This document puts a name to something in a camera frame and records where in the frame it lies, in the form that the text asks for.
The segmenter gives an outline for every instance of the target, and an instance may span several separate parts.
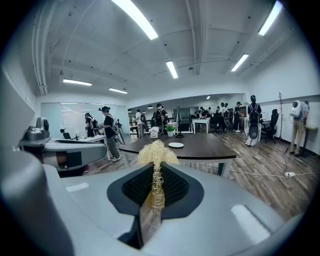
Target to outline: glass wall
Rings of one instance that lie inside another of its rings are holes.
[[[110,114],[113,118],[119,119],[122,124],[124,134],[129,134],[128,111],[126,106],[117,106],[107,103],[42,103],[41,116],[49,122],[49,131],[52,138],[62,138],[60,129],[65,129],[73,139],[76,137],[87,136],[85,129],[85,114],[90,115],[97,120],[98,124],[103,124],[105,117],[99,108],[103,106],[110,107]]]

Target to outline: black cap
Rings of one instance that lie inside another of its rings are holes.
[[[99,111],[107,111],[107,112],[109,112],[110,107],[108,107],[108,106],[103,106],[102,108],[99,108],[98,110],[99,110]]]

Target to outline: white plate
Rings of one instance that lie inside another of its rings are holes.
[[[183,148],[184,145],[182,143],[178,143],[178,142],[171,142],[169,143],[169,146],[172,148]]]

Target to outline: fluorescent light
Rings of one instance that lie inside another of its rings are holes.
[[[117,90],[117,89],[113,89],[113,88],[109,88],[110,91],[114,91],[114,92],[117,92],[117,93],[121,93],[121,94],[127,94],[126,91],[123,91],[123,90]]]
[[[249,57],[248,54],[242,55],[242,57],[239,59],[238,63],[235,64],[235,66],[233,67],[233,69],[231,69],[231,72],[236,71],[236,70],[240,67],[240,65],[241,65],[241,64],[246,60],[246,58],[248,58],[248,57]]]
[[[178,78],[178,75],[177,75],[177,72],[176,72],[176,69],[175,69],[175,66],[174,66],[174,63],[172,62],[172,60],[167,61],[166,65],[168,66],[173,78],[174,79]]]
[[[77,80],[70,80],[70,79],[63,79],[64,83],[68,84],[77,84],[77,85],[83,85],[83,86],[92,86],[91,82],[82,82],[82,81],[77,81]]]
[[[281,9],[282,9],[282,4],[279,1],[276,1],[268,18],[266,19],[266,21],[264,22],[262,28],[259,31],[259,35],[264,36],[268,29],[271,27],[272,23],[275,21],[275,19],[277,18],[278,14],[280,13]]]
[[[130,0],[112,0],[112,2],[124,10],[135,21],[150,40],[158,37],[146,17]]]

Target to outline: floor lamp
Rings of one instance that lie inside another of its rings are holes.
[[[180,113],[179,113],[179,110],[180,110],[180,106],[177,106],[176,107],[176,115],[175,115],[175,117],[174,117],[174,122],[177,122],[178,123],[178,135],[177,136],[175,136],[176,138],[183,138],[183,137],[185,137],[185,136],[183,136],[182,134],[181,134],[181,116],[180,116]]]

